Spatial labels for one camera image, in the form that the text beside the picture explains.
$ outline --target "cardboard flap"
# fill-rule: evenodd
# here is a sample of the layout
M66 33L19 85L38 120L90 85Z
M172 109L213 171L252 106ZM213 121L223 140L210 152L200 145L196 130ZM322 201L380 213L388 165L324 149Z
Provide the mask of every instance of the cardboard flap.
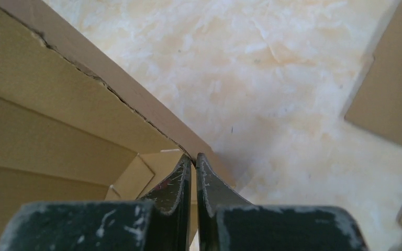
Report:
M346 119L402 145L402 2Z
M135 156L0 98L0 167L109 186Z
M136 156L116 182L109 187L105 200L135 200L155 174Z
M175 148L102 81L78 70L1 10L0 97L135 152Z
M0 236L23 203L103 200L106 186L0 168Z

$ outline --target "beige marble surface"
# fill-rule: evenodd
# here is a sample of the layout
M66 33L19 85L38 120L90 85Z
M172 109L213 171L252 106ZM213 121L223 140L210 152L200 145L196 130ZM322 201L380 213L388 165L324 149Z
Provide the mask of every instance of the beige marble surface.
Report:
M402 250L402 147L343 120L395 0L48 0L260 204L347 209Z

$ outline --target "torn cardboard edge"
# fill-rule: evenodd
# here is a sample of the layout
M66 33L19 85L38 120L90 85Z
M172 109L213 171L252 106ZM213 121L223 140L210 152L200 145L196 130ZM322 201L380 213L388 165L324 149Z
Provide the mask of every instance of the torn cardboard edge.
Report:
M210 146L46 3L42 0L0 0L0 9L37 33L47 46L80 71L100 78L109 91L192 160L199 152L205 153L215 172L227 184L235 186L230 171Z

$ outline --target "corrugated cardboard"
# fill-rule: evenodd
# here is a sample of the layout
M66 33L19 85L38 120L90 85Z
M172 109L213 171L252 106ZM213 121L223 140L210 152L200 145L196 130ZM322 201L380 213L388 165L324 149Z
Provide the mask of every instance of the corrugated cardboard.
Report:
M193 159L199 152L204 152L215 172L227 184L235 185L230 172L204 141L46 3L42 0L0 0L0 8L42 35L50 48L81 71L102 79L120 100Z
M402 145L402 2L374 52L374 62L345 118Z
M234 185L204 141L42 0L0 1L0 234L23 203L135 199L183 152L205 152Z

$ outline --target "dark green metal object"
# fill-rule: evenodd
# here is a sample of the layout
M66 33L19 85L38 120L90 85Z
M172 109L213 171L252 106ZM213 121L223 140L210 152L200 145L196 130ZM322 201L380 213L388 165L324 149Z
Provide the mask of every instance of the dark green metal object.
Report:
M188 250L191 159L183 155L136 201L35 202L7 225L0 251ZM354 219L337 207L255 206L196 161L202 251L365 251Z

